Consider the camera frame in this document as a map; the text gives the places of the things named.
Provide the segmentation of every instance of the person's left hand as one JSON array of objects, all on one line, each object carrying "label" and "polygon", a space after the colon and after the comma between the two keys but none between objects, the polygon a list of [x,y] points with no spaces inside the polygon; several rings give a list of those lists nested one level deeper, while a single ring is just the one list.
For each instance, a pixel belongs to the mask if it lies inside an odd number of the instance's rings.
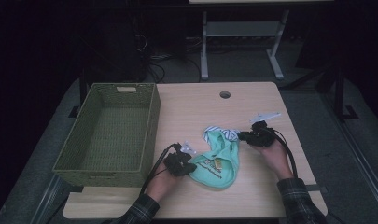
[{"label": "person's left hand", "polygon": [[174,176],[166,170],[163,162],[157,168],[156,176],[148,183],[146,194],[159,203],[183,179],[183,176]]}]

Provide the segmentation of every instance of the wicker basket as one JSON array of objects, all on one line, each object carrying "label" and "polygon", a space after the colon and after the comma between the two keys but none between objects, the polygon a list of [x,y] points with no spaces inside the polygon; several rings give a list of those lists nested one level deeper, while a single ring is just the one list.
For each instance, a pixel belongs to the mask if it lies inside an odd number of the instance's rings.
[{"label": "wicker basket", "polygon": [[53,172],[75,186],[141,187],[160,114],[155,84],[94,83]]}]

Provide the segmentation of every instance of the plaid sleeve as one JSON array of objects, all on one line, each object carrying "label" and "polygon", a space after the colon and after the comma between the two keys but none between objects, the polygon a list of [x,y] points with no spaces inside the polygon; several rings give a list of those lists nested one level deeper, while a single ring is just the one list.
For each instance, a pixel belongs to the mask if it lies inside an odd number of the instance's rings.
[{"label": "plaid sleeve", "polygon": [[159,204],[146,194],[139,196],[128,211],[111,224],[148,224],[160,209]]},{"label": "plaid sleeve", "polygon": [[277,186],[286,210],[287,223],[327,223],[325,216],[313,204],[301,179],[283,179]]}]

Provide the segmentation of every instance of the black cable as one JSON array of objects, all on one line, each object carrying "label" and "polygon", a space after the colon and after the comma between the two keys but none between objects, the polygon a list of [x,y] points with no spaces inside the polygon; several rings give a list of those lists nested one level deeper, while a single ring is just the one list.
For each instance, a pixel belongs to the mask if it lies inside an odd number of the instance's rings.
[{"label": "black cable", "polygon": [[143,184],[141,190],[140,190],[140,193],[139,195],[142,195],[145,193],[145,190],[147,188],[147,185],[148,183],[150,183],[150,181],[153,179],[153,177],[155,176],[154,174],[156,173],[156,170],[157,168],[159,168],[160,166],[160,163],[162,162],[162,160],[164,159],[165,155],[168,153],[168,150],[171,148],[171,147],[174,147],[175,146],[175,143],[171,144],[170,146],[168,146],[168,148],[166,148],[162,154],[159,156],[159,159],[156,161],[156,163],[154,164],[153,166],[153,169],[151,169],[150,171],[150,174],[148,175],[145,183]]},{"label": "black cable", "polygon": [[200,78],[198,79],[198,82],[201,82],[201,69],[200,69],[200,67],[198,66],[198,64],[196,64],[196,62],[194,62],[192,59],[188,59],[188,58],[186,58],[186,60],[188,61],[188,62],[191,62],[192,64],[194,64],[194,66],[197,68],[197,71],[198,71],[198,74],[199,74],[199,76],[200,76]]},{"label": "black cable", "polygon": [[168,170],[168,169],[163,169],[163,170],[159,171],[158,173],[154,174],[153,178],[154,178],[156,175],[159,175],[160,173],[162,173],[162,172],[164,172],[164,171],[166,171],[166,170]]},{"label": "black cable", "polygon": [[285,148],[285,151],[287,152],[287,155],[290,159],[290,165],[291,165],[291,169],[293,170],[293,175],[294,175],[294,177],[298,178],[296,162],[294,161],[294,157],[293,157],[293,154],[291,153],[290,148],[288,148],[288,146],[287,146],[287,141],[282,140],[282,138],[279,135],[269,131],[268,129],[265,129],[265,128],[259,128],[259,129],[266,132],[266,133],[271,134],[276,140],[278,140],[278,142],[280,142],[282,144],[282,146]]},{"label": "black cable", "polygon": [[334,215],[333,213],[331,213],[330,211],[328,211],[329,215],[331,217],[334,217],[337,221],[339,221],[341,224],[345,224],[346,222],[342,221],[339,217],[337,217],[336,215]]},{"label": "black cable", "polygon": [[149,67],[149,73],[153,76],[154,82],[155,83],[163,82],[163,79],[165,78],[165,69],[162,66],[155,64],[155,63],[150,63],[149,65],[150,66],[151,65],[156,66],[156,67],[160,68],[160,70],[162,70],[162,76],[161,76],[161,78],[159,78],[157,73],[151,67]]},{"label": "black cable", "polygon": [[55,217],[55,215],[57,215],[58,211],[60,211],[60,209],[62,208],[62,206],[67,202],[67,199],[68,199],[68,197],[66,197],[65,199],[63,199],[63,201],[61,202],[61,204],[58,205],[57,209],[49,217],[49,219],[47,220],[47,222],[45,222],[45,224],[49,224],[52,221],[52,219]]}]

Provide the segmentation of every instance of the mint green cloth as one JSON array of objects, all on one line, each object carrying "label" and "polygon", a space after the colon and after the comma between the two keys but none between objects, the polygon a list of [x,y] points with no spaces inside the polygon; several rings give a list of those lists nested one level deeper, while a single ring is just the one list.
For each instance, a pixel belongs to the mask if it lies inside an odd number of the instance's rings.
[{"label": "mint green cloth", "polygon": [[[206,186],[226,189],[235,180],[239,169],[237,130],[223,130],[208,127],[203,138],[211,151],[191,159],[197,169],[189,176]],[[215,159],[221,160],[221,169],[217,169]]]}]

